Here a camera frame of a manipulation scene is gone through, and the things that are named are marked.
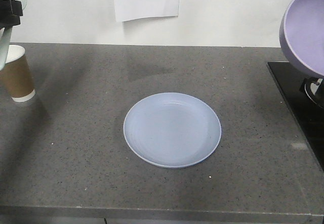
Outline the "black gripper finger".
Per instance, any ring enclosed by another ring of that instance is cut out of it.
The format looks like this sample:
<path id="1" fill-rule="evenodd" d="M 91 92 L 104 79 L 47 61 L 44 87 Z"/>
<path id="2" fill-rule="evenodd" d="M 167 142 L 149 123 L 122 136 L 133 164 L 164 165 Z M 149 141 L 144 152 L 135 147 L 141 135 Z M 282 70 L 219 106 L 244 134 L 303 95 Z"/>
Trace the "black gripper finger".
<path id="1" fill-rule="evenodd" d="M 0 13 L 1 16 L 23 16 L 22 3 L 18 0 L 1 0 Z"/>
<path id="2" fill-rule="evenodd" d="M 0 28 L 7 28 L 12 26 L 20 25 L 20 17 L 17 15 L 8 15 L 6 17 L 2 17 L 0 21 Z"/>

